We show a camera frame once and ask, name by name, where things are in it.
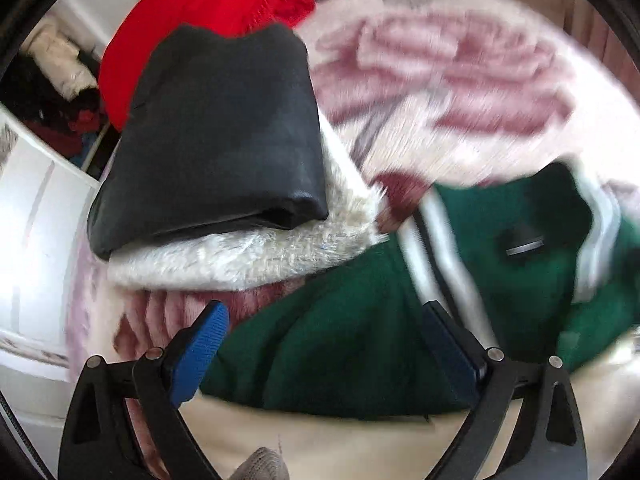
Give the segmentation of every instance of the blue grip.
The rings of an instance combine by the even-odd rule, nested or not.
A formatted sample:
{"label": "blue grip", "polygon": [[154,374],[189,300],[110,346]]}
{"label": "blue grip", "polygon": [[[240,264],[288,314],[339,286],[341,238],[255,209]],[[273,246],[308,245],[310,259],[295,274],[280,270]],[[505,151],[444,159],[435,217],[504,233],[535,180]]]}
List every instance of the blue grip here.
{"label": "blue grip", "polygon": [[207,319],[184,349],[184,353],[174,367],[169,392],[172,405],[178,408],[190,400],[200,386],[200,382],[213,357],[225,338],[229,326],[229,312],[219,301],[211,310]]}
{"label": "blue grip", "polygon": [[429,303],[422,306],[420,328],[424,342],[457,399],[465,406],[474,407],[480,399],[476,369]]}

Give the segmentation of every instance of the dark red clothing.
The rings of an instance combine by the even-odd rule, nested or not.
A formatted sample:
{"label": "dark red clothing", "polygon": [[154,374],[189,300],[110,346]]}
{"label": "dark red clothing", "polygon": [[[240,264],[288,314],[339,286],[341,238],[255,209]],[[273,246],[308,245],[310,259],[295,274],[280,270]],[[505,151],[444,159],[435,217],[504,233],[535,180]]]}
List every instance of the dark red clothing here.
{"label": "dark red clothing", "polygon": [[314,6],[315,0],[141,0],[120,25],[100,66],[100,92],[111,124],[122,130],[151,52],[178,25],[235,37],[274,21],[293,27]]}
{"label": "dark red clothing", "polygon": [[36,121],[24,121],[24,125],[65,158],[82,152],[82,139],[79,135],[67,135]]}
{"label": "dark red clothing", "polygon": [[69,129],[76,134],[87,134],[100,130],[100,114],[91,110],[80,110],[78,118],[68,122]]}

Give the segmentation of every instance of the green sweater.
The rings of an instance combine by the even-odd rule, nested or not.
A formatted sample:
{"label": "green sweater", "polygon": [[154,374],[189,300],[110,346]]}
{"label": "green sweater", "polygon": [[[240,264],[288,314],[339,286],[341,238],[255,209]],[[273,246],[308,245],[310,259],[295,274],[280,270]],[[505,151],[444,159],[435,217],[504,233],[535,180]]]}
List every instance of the green sweater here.
{"label": "green sweater", "polygon": [[[542,247],[505,245],[519,225]],[[421,339],[422,304],[440,301],[486,348],[574,370],[638,319],[637,247],[611,193],[561,163],[500,186],[435,186],[387,242],[238,326],[200,389],[327,416],[465,408]]]}

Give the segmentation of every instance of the black folded garment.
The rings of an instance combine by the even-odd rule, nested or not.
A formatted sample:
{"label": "black folded garment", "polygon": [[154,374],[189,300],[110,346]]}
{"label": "black folded garment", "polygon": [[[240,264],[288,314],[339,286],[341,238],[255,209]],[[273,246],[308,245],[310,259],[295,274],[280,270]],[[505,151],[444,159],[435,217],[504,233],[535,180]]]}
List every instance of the black folded garment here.
{"label": "black folded garment", "polygon": [[283,25],[234,40],[183,25],[140,77],[88,235],[107,259],[133,241],[288,230],[327,215],[302,41]]}

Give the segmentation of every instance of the metal bolt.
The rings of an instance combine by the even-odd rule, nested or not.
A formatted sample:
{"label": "metal bolt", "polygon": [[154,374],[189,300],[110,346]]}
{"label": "metal bolt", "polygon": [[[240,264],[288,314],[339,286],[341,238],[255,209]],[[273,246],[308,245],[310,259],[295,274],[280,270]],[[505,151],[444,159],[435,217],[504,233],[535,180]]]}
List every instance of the metal bolt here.
{"label": "metal bolt", "polygon": [[145,352],[145,357],[150,361],[155,361],[162,357],[162,352],[163,350],[160,347],[154,346]]}
{"label": "metal bolt", "polygon": [[499,348],[489,348],[486,351],[487,356],[491,361],[502,361],[504,359],[504,352]]}
{"label": "metal bolt", "polygon": [[99,355],[92,355],[86,360],[86,365],[89,368],[97,368],[98,366],[100,366],[101,362],[102,358]]}
{"label": "metal bolt", "polygon": [[562,359],[557,355],[552,355],[549,358],[549,364],[552,365],[553,368],[562,368]]}

